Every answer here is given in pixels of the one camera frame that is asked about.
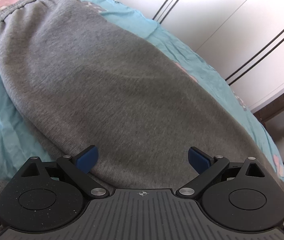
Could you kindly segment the grey sweatpants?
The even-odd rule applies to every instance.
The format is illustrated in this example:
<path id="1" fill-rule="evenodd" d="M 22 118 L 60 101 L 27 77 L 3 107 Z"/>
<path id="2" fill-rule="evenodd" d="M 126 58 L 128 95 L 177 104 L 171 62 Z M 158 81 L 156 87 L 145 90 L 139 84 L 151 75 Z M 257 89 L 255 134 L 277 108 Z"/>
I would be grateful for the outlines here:
<path id="1" fill-rule="evenodd" d="M 284 187 L 243 127 L 81 0 L 3 9 L 0 76 L 52 158 L 0 181 L 0 239 L 284 239 Z"/>

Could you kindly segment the light blue bed sheet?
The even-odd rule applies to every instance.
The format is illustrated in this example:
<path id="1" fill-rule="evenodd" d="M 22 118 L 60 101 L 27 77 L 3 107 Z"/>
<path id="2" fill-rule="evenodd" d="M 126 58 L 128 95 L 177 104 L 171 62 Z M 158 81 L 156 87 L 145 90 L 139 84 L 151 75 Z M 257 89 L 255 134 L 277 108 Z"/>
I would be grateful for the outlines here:
<path id="1" fill-rule="evenodd" d="M 89 145 L 112 187 L 176 189 L 187 152 L 256 157 L 284 190 L 274 142 L 218 73 L 112 0 L 19 0 L 0 10 L 0 76 L 52 158 Z"/>

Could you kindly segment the white wardrobe with dark trim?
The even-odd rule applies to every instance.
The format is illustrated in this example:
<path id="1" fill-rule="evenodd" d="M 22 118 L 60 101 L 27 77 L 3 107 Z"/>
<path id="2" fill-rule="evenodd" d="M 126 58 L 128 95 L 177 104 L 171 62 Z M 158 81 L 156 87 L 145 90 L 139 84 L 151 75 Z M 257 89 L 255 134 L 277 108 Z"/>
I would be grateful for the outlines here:
<path id="1" fill-rule="evenodd" d="M 284 91 L 284 0 L 115 0 L 157 21 L 256 112 Z"/>

